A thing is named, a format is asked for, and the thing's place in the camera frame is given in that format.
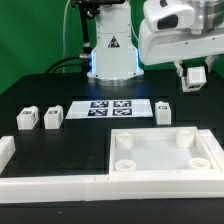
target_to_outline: white block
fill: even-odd
[[[44,115],[46,129],[59,129],[64,119],[63,108],[61,106],[49,107]]]
[[[187,69],[186,91],[197,91],[206,83],[205,68],[195,67]]]
[[[169,103],[158,102],[155,107],[157,125],[171,124],[171,110]]]
[[[2,137],[0,140],[0,174],[16,151],[12,136]]]
[[[19,130],[31,130],[39,120],[38,108],[26,107],[17,116],[17,124]]]

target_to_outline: white plastic tray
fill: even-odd
[[[224,152],[209,130],[195,133],[195,147],[175,144],[182,128],[112,130],[108,175],[1,178],[0,203],[93,201],[151,198],[224,197]],[[133,133],[133,147],[120,152],[116,134]],[[195,157],[210,169],[190,169]],[[129,159],[136,170],[116,171],[115,163]]]

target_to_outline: blue light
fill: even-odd
[[[94,54],[94,51],[91,52],[91,66],[92,66],[92,69],[89,73],[91,73],[93,75],[93,74],[95,74],[95,54]]]
[[[135,50],[135,52],[136,52],[137,71],[138,71],[138,72],[141,72],[141,71],[142,71],[142,69],[139,67],[138,50],[136,49],[136,50]]]

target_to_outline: white cube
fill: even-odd
[[[171,124],[171,110],[169,103],[158,102],[155,107],[156,122],[158,125]]]
[[[199,90],[206,83],[205,68],[195,67],[187,69],[186,88],[189,90]]]
[[[44,115],[45,129],[59,129],[63,119],[63,108],[61,106],[49,107]]]
[[[17,116],[17,124],[19,130],[31,130],[39,120],[38,108],[26,107]]]

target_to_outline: black tabletop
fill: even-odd
[[[73,101],[150,99],[154,112],[155,103],[164,101],[171,107],[172,127],[210,129],[224,146],[223,97],[224,79],[215,72],[209,74],[208,84],[200,92],[192,93],[182,92],[175,71],[146,72],[142,82],[113,88],[90,85],[81,74],[25,76],[0,96],[0,136],[13,135],[16,143],[16,153],[0,178],[107,174],[111,129],[164,127],[156,124],[155,117],[101,118],[64,120],[59,130],[45,130],[43,116],[50,106],[63,106],[66,115]],[[18,131],[16,116],[34,105],[39,108],[40,121],[33,130]],[[223,223],[223,208],[223,199],[33,203],[0,205],[0,220]]]

